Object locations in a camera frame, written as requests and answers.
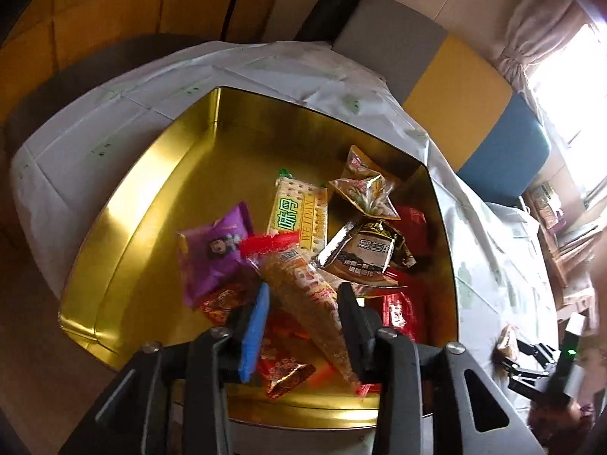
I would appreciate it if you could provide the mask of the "light blue cloud-print tablecloth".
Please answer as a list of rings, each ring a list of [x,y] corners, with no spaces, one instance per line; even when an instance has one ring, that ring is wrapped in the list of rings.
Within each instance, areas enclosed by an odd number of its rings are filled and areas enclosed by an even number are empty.
[[[173,120],[217,88],[325,113],[427,168],[455,264],[459,324],[480,362],[508,325],[525,338],[557,342],[538,223],[522,210],[482,201],[380,77],[316,44],[213,41],[183,49],[95,86],[25,140],[11,139],[17,214],[55,294],[129,168]]]

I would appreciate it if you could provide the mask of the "black rolled mat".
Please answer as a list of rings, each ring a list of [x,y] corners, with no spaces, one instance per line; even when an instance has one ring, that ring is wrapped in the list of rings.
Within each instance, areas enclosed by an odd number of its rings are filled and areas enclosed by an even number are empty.
[[[318,0],[294,40],[333,45],[361,0]]]

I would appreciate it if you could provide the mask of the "wooden wall cabinet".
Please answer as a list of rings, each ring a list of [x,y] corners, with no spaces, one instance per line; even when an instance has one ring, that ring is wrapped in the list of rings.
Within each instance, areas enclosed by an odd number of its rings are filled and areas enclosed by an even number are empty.
[[[256,42],[276,0],[30,0],[1,32],[1,114],[94,52],[175,34]]]

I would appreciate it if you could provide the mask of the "chipmunk grain bar packet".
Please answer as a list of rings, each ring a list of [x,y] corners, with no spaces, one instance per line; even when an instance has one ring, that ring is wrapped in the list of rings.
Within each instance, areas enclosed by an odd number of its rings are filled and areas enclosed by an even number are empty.
[[[370,389],[353,372],[338,315],[337,291],[299,247],[299,233],[251,235],[240,243],[240,253],[256,266],[282,309],[302,326],[353,392],[364,397]]]

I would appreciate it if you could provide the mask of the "dark bench seat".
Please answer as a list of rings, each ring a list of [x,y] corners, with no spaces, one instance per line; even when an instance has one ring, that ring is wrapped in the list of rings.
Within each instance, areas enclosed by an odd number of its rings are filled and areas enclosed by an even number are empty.
[[[56,73],[21,99],[1,124],[10,160],[29,136],[55,113],[106,81],[173,52],[202,44],[181,34],[143,35],[114,44]]]

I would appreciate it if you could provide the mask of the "patterned curtain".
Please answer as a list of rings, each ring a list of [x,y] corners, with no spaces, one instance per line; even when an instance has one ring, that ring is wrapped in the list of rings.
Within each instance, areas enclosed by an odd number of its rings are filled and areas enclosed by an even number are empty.
[[[521,0],[508,21],[495,68],[535,109],[530,73],[568,44],[590,21],[574,0]]]

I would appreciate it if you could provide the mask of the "red orange bar packet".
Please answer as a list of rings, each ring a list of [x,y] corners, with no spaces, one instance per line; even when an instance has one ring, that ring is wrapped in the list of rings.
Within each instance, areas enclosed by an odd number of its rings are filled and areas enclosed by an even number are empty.
[[[256,295],[255,284],[228,281],[198,300],[195,310],[201,312],[212,326],[223,326],[234,309],[254,302]]]

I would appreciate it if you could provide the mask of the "yellow clear candy packet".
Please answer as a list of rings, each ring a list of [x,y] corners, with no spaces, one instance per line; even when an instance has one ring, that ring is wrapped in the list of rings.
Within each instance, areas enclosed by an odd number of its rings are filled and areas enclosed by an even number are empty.
[[[399,178],[381,169],[356,145],[350,147],[341,176],[329,181],[330,187],[365,217],[387,221],[400,219],[390,199],[399,183]]]

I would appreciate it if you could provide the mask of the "red foil snack packet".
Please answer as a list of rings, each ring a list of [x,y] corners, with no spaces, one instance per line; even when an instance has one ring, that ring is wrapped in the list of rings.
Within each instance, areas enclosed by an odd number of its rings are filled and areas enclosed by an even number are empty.
[[[266,384],[266,397],[277,400],[286,393],[317,375],[312,384],[317,386],[334,372],[326,362],[320,370],[305,360],[305,351],[319,350],[310,335],[298,321],[286,311],[272,307],[266,319],[263,345],[257,361],[256,372]]]

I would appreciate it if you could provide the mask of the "black gold sesame packet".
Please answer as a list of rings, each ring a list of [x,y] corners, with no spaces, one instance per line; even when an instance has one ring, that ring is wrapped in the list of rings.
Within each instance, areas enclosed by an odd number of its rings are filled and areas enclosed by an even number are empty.
[[[338,230],[312,263],[343,281],[385,288],[397,287],[398,271],[414,267],[417,260],[393,225],[364,219]]]

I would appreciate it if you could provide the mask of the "purple snack packet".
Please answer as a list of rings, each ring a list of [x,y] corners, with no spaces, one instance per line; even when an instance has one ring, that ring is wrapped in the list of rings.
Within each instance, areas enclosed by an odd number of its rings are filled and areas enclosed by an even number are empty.
[[[194,308],[244,265],[243,240],[253,233],[244,201],[213,223],[177,234],[184,303]]]

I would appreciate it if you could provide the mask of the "green yellow cracker packet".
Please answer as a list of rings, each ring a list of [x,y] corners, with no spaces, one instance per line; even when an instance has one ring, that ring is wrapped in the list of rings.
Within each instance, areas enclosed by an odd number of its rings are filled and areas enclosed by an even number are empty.
[[[279,171],[276,193],[270,212],[267,234],[298,232],[298,247],[308,256],[316,256],[327,244],[328,191]]]

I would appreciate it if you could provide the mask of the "grey yellow blue sofa back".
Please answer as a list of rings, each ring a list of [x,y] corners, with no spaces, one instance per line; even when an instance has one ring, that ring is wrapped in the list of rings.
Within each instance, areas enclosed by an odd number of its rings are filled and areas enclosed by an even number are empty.
[[[394,0],[361,0],[334,50],[373,70],[480,198],[514,206],[550,153],[523,96],[434,20]]]

